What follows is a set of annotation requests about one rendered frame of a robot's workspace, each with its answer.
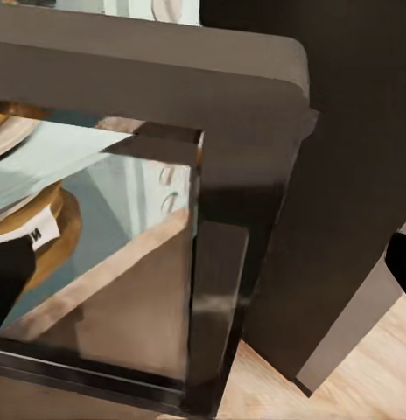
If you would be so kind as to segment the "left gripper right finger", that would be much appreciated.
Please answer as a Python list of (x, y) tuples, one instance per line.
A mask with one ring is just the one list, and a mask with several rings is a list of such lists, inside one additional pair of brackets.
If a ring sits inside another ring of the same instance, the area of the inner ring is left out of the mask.
[(392, 234), (388, 243), (385, 263), (406, 293), (406, 234)]

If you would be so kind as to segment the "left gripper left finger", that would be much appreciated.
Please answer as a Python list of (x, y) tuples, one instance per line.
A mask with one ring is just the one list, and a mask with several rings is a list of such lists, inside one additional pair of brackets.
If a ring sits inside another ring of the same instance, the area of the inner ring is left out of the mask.
[(38, 265), (32, 234), (0, 240), (0, 327)]

